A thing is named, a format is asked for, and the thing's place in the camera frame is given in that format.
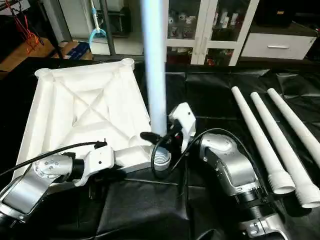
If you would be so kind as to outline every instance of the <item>black cable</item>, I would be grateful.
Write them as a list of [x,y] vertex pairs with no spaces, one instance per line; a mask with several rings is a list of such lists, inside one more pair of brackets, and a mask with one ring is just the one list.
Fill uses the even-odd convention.
[[170,138],[170,135],[169,134],[167,134],[167,135],[165,135],[164,137],[162,137],[156,144],[155,144],[155,146],[154,146],[154,148],[153,148],[153,150],[152,150],[152,153],[151,153],[151,159],[150,159],[150,165],[151,165],[151,171],[152,171],[152,173],[153,173],[153,175],[154,175],[154,177],[156,178],[156,179],[164,179],[164,178],[167,178],[167,177],[161,177],[161,176],[159,176],[158,174],[157,174],[157,170],[155,169],[155,156],[156,156],[156,152],[157,152],[157,150],[158,150],[158,148],[160,147],[160,145],[164,142],[164,141],[166,141],[166,140],[168,140],[168,138]]
[[197,140],[199,140],[204,134],[208,133],[208,132],[214,132],[214,131],[221,131],[221,132],[224,132],[224,133],[227,133],[229,136],[231,136],[232,138],[234,138],[236,140],[236,142],[238,144],[240,144],[240,146],[243,148],[243,150],[245,151],[246,155],[248,156],[251,164],[253,164],[253,159],[249,153],[249,151],[247,150],[247,148],[245,147],[245,145],[242,143],[242,141],[237,137],[235,136],[232,132],[228,131],[228,130],[225,130],[223,128],[210,128],[206,131],[203,131],[202,133],[200,133],[199,135],[197,135],[195,138],[193,138],[193,140],[190,142],[190,144],[186,147],[186,149],[184,150],[184,152],[181,154],[180,158],[176,161],[176,163],[173,165],[173,167],[171,167],[169,170],[168,170],[168,173],[165,175],[165,176],[159,176],[157,174],[157,171],[155,169],[155,155],[156,155],[156,151],[158,150],[159,146],[165,141],[167,140],[167,138],[170,137],[169,134],[165,135],[163,138],[161,138],[157,143],[156,145],[154,146],[153,150],[152,150],[152,154],[151,154],[151,170],[152,170],[152,173],[154,175],[155,178],[157,179],[160,179],[160,180],[163,180],[163,179],[166,179],[167,177],[169,177],[172,172],[177,168],[177,166],[179,165],[179,163],[181,162],[181,160],[186,156],[186,154],[188,153],[188,151],[190,150],[190,148],[195,144],[195,142]]
[[65,151],[65,150],[68,150],[68,149],[73,149],[73,148],[76,148],[76,147],[87,146],[87,145],[96,145],[96,144],[100,144],[100,143],[101,143],[100,141],[81,142],[81,143],[76,143],[76,144],[72,144],[72,145],[69,145],[69,146],[64,146],[64,147],[58,148],[56,150],[46,152],[44,154],[36,156],[36,157],[34,157],[34,158],[30,159],[30,160],[24,161],[24,162],[12,167],[12,168],[0,173],[0,177],[5,175],[5,174],[7,174],[7,173],[10,173],[10,172],[12,172],[14,170],[22,168],[22,167],[24,167],[24,166],[26,166],[28,164],[32,164],[35,161],[38,161],[40,159],[44,159],[44,158],[46,158],[48,156],[51,156],[53,154],[57,154],[57,153],[60,153],[62,151]]

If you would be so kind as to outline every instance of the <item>black tarp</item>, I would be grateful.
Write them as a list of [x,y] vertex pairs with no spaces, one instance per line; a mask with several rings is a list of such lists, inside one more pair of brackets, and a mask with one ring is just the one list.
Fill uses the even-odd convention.
[[[37,85],[34,72],[40,68],[93,63],[28,58],[1,81],[1,171],[16,162]],[[135,76],[147,103],[143,64],[136,64]],[[249,97],[254,91],[260,94],[310,177],[320,187],[319,167],[266,94],[268,88],[275,88],[320,140],[320,72],[317,68],[166,67],[168,113],[179,103],[188,102],[196,116],[197,133],[223,128],[237,135],[249,149],[266,182],[264,165],[233,98],[233,86],[240,88],[265,130]],[[208,166],[196,157],[188,159],[187,174],[181,166],[166,181],[155,180],[149,169],[127,176],[104,172],[83,187],[48,196],[30,222],[16,228],[12,236],[42,240],[227,239],[232,213],[220,200],[223,191],[211,180],[211,174]],[[0,179],[2,188],[10,178]],[[320,239],[320,208],[301,208],[294,193],[275,198],[292,240]]]

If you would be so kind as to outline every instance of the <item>white drawer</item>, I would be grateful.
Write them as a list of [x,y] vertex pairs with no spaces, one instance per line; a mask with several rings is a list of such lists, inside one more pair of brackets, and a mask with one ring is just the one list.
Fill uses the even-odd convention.
[[302,60],[315,40],[314,36],[250,33],[241,56]]

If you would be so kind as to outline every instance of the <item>white plastic tray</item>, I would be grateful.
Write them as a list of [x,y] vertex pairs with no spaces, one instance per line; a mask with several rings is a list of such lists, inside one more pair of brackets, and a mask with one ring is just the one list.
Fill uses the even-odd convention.
[[[17,164],[67,145],[104,141],[116,151],[127,172],[149,166],[151,131],[138,88],[134,60],[35,72],[38,84],[25,127]],[[83,158],[93,146],[70,149]],[[13,177],[25,171],[20,168]]]

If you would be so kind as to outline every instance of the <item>bolt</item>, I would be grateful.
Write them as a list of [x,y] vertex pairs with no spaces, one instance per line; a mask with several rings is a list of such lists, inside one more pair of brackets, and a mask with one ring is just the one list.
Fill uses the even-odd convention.
[[258,233],[257,230],[251,230],[251,231],[250,231],[250,234],[251,234],[251,235],[256,235],[257,233]]

